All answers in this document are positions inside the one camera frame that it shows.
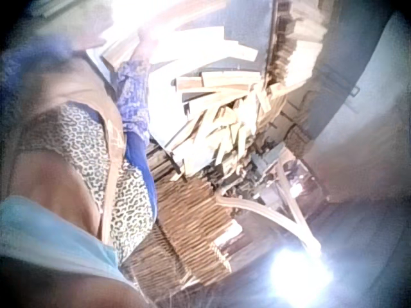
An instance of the woman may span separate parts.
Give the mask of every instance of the woman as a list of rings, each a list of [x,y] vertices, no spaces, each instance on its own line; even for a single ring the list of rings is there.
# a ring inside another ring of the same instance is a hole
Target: woman
[[[61,38],[5,53],[0,273],[22,307],[143,307],[118,270],[156,215],[144,39],[115,102]]]

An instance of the patterned sleeve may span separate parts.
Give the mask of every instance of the patterned sleeve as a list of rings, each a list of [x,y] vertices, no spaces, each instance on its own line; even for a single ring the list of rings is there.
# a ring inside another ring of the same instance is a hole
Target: patterned sleeve
[[[147,146],[150,142],[148,123],[148,73],[150,65],[146,61],[124,62],[118,71],[117,107],[123,119],[125,133],[136,133]]]

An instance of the light blue fabric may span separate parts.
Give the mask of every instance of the light blue fabric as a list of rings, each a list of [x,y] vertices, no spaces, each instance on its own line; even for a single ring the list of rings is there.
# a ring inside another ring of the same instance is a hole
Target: light blue fabric
[[[134,287],[118,270],[113,248],[27,198],[11,196],[0,204],[0,234],[3,257]]]

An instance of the leopard print shirt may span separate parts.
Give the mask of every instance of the leopard print shirt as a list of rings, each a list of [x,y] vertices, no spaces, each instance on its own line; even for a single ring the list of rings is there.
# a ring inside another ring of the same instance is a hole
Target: leopard print shirt
[[[103,212],[109,155],[103,125],[75,104],[50,110],[26,125],[19,151],[58,153],[81,175],[100,213]],[[121,264],[152,229],[153,213],[143,176],[126,159],[116,186],[111,237]]]

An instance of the bright light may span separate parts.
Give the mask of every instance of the bright light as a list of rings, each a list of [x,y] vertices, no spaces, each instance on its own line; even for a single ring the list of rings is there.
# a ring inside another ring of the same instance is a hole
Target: bright light
[[[275,257],[271,277],[276,296],[296,308],[312,304],[333,280],[320,259],[290,250],[282,250]]]
[[[234,239],[242,231],[243,231],[243,227],[239,225],[237,221],[232,220],[231,226],[224,232],[223,235],[221,235],[214,241],[214,244],[216,246],[221,246],[227,241],[229,241],[230,239]]]
[[[300,183],[296,183],[291,186],[290,188],[291,197],[296,198],[302,193],[302,185]]]

